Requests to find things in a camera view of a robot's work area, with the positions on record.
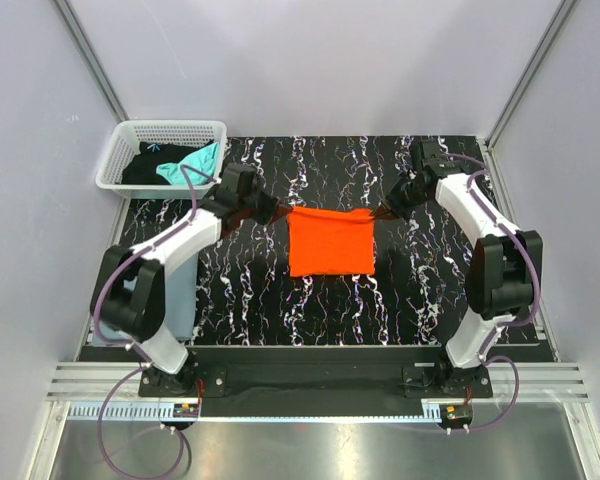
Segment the orange t shirt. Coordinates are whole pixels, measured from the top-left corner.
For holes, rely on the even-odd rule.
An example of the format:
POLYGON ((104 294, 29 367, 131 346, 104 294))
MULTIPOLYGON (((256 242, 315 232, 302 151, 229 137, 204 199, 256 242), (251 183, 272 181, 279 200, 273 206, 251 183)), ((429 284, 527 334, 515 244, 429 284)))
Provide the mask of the orange t shirt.
POLYGON ((371 210, 295 207, 287 215, 287 223, 292 277, 375 272, 375 219, 371 210))

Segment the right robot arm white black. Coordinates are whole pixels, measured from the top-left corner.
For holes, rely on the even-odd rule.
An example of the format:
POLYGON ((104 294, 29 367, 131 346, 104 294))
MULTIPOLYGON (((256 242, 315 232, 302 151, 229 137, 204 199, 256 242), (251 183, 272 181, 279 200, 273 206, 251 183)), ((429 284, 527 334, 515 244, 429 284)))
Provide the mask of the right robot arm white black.
POLYGON ((478 187, 486 172, 474 158, 447 153, 435 140, 409 148, 415 173, 401 174, 372 213, 375 220, 406 220, 436 202, 456 221, 473 252, 465 280, 468 309, 434 365, 404 382, 406 394, 460 398, 486 379, 487 355, 507 327, 531 323, 539 309, 543 240, 509 221, 478 187))

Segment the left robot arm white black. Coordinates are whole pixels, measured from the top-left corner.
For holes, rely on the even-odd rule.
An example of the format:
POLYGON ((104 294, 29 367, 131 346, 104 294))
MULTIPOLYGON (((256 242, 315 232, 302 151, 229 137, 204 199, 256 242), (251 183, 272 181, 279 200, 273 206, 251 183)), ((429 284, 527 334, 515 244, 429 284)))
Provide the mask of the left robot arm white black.
POLYGON ((175 396, 196 392, 194 353, 166 324, 169 277, 246 220, 272 224, 291 207, 264 190, 257 170, 229 164, 202 199, 194 198, 174 225, 133 247, 114 245, 103 254, 90 302, 95 335, 141 358, 143 380, 175 396))

